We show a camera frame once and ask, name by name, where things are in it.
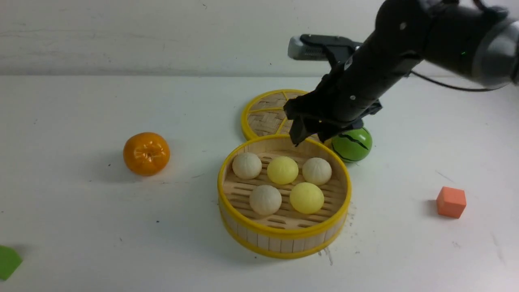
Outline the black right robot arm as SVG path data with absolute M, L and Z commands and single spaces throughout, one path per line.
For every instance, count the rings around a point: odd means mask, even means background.
M 362 43 L 341 36 L 303 34 L 290 39 L 295 60 L 328 61 L 316 89 L 283 107 L 294 145 L 312 135 L 326 141 L 363 126 L 382 108 L 380 97 L 422 61 L 483 91 L 518 84 L 518 20 L 508 9 L 457 0 L 386 0 L 374 31 Z

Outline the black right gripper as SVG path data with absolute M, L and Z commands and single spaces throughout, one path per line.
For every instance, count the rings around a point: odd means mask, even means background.
M 292 144 L 315 132 L 321 142 L 339 135 L 421 61 L 412 51 L 362 45 L 347 67 L 336 65 L 315 90 L 286 104 Z

